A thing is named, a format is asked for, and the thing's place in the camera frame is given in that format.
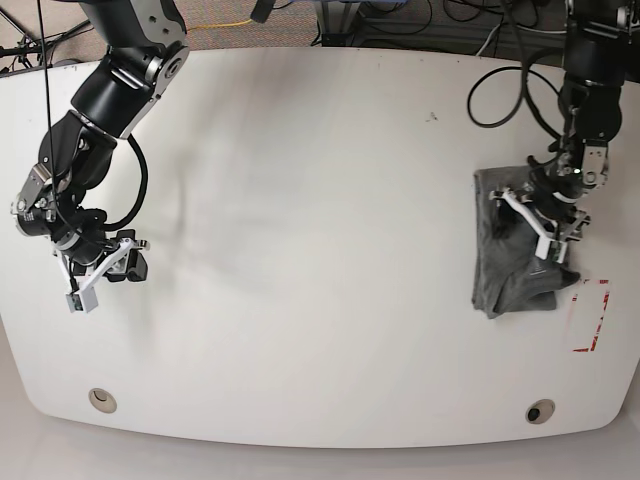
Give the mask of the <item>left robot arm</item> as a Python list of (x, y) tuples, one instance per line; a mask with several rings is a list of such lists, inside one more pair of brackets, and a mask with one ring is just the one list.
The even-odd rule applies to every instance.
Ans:
[(549, 291), (580, 279), (568, 265), (568, 250), (591, 218), (577, 203), (608, 180), (609, 144), (622, 125), (621, 90), (639, 41), (636, 1), (570, 1), (566, 11), (558, 95), (564, 123), (549, 148), (553, 156), (544, 162), (529, 157), (523, 185), (489, 195), (536, 234), (528, 274)]

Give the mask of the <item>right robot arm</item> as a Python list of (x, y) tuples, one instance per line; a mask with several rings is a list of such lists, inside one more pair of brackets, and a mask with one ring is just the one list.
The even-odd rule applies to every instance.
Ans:
[[(147, 278), (142, 252), (148, 244), (130, 224), (145, 200), (149, 171), (132, 132), (162, 98), (190, 49), (186, 24), (172, 1), (84, 1), (81, 8), (106, 42), (106, 54), (73, 96), (71, 110), (48, 122), (38, 160), (11, 213), (23, 235), (51, 241), (69, 284), (70, 310), (88, 313), (98, 305), (99, 280)], [(129, 212), (111, 222), (105, 211), (82, 202), (106, 178), (121, 140), (137, 158), (140, 185)]]

